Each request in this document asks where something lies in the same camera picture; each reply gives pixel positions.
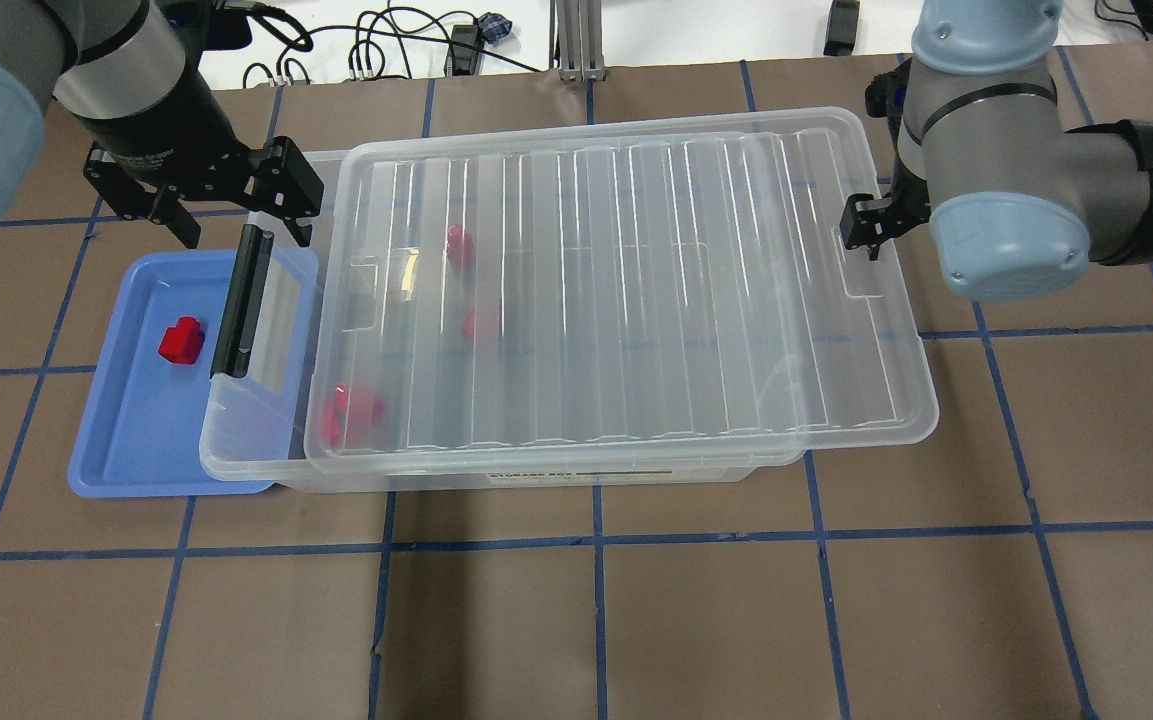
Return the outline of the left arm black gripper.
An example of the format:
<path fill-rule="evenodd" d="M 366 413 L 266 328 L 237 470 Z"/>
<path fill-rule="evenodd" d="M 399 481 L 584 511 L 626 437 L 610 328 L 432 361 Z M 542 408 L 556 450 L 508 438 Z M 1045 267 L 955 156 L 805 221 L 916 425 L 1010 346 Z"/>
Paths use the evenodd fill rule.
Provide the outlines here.
<path fill-rule="evenodd" d="M 93 137 L 84 178 L 120 219 L 160 225 L 193 250 L 201 228 L 182 202 L 225 201 L 282 220 L 297 246 L 311 245 L 323 179 L 289 137 L 247 147 L 214 96 L 169 95 L 83 127 Z"/>

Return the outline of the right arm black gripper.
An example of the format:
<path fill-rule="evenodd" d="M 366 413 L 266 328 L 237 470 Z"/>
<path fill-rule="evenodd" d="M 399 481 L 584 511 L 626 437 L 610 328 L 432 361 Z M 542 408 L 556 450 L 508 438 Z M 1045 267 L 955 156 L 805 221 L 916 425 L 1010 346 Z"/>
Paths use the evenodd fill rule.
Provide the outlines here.
<path fill-rule="evenodd" d="M 904 237 L 911 228 L 930 219 L 930 200 L 924 178 L 906 167 L 899 151 L 904 132 L 904 106 L 910 70 L 890 70 L 872 78 L 864 92 L 871 118 L 884 119 L 894 147 L 890 192 L 882 197 L 854 193 L 844 201 L 841 215 L 841 243 L 847 252 L 864 252 L 876 263 L 883 246 Z"/>

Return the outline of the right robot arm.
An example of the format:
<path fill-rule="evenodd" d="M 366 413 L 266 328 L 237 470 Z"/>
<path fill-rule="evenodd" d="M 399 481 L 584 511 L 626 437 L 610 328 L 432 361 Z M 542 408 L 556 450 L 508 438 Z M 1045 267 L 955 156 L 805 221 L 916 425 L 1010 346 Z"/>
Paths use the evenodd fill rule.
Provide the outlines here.
<path fill-rule="evenodd" d="M 323 182 L 288 138 L 251 149 L 198 73 L 214 1 L 97 1 L 92 45 L 56 99 L 93 136 L 83 173 L 125 219 L 166 225 L 188 249 L 187 201 L 233 202 L 282 219 L 294 241 Z M 1153 263 L 1153 123 L 1073 129 L 1043 65 L 1057 1 L 927 1 L 913 58 L 873 78 L 868 113 L 896 152 L 891 190 L 850 196 L 841 240 L 876 260 L 928 225 L 945 286 L 977 302 L 1046 297 L 1091 263 Z"/>

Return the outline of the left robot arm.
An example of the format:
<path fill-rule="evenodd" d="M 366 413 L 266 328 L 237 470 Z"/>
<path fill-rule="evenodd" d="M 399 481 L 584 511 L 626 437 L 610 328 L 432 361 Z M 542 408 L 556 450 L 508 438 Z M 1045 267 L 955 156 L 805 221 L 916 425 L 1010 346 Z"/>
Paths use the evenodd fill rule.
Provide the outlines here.
<path fill-rule="evenodd" d="M 291 138 L 239 140 L 198 68 L 206 51 L 250 42 L 248 20 L 291 22 L 256 1 L 0 1 L 0 220 L 58 102 L 90 132 L 83 177 L 118 217 L 164 225 L 193 249 L 188 202 L 229 202 L 308 246 L 323 181 Z"/>

